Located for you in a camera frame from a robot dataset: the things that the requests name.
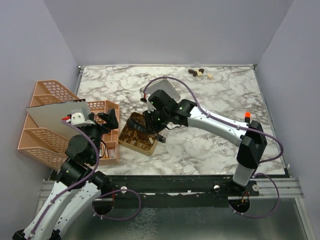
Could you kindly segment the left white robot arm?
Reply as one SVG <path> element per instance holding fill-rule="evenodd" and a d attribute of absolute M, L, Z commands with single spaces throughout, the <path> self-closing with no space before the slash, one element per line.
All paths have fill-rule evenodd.
<path fill-rule="evenodd" d="M 95 116 L 104 123 L 97 123 Z M 81 212 L 96 197 L 106 197 L 112 189 L 111 179 L 97 167 L 102 136 L 119 127 L 115 109 L 97 114 L 76 109 L 61 122 L 77 134 L 68 141 L 67 159 L 47 200 L 29 226 L 14 233 L 14 240 L 62 239 Z"/>

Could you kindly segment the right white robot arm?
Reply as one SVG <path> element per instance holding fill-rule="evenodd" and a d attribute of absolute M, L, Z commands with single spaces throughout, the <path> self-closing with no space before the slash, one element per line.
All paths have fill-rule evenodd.
<path fill-rule="evenodd" d="M 193 101 L 183 99 L 177 103 L 174 99 L 147 100 L 147 110 L 143 113 L 145 122 L 149 130 L 155 133 L 161 132 L 169 123 L 190 128 L 197 128 L 219 136 L 236 147 L 237 166 L 230 182 L 229 189 L 240 196 L 248 189 L 248 182 L 254 171 L 258 168 L 262 155 L 268 144 L 266 137 L 262 133 L 262 125 L 253 120 L 251 123 L 233 121 L 223 118 L 228 123 L 238 124 L 249 130 L 239 129 L 221 123 L 208 116 L 208 112 L 201 112 L 200 108 Z"/>

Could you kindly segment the black metal tongs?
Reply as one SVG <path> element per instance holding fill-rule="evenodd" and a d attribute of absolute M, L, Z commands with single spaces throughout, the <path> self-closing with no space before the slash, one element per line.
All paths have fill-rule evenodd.
<path fill-rule="evenodd" d="M 132 118 L 128 119 L 126 125 L 131 130 L 136 130 L 141 133 L 146 133 L 146 127 L 138 123 L 137 121 L 133 120 Z"/>

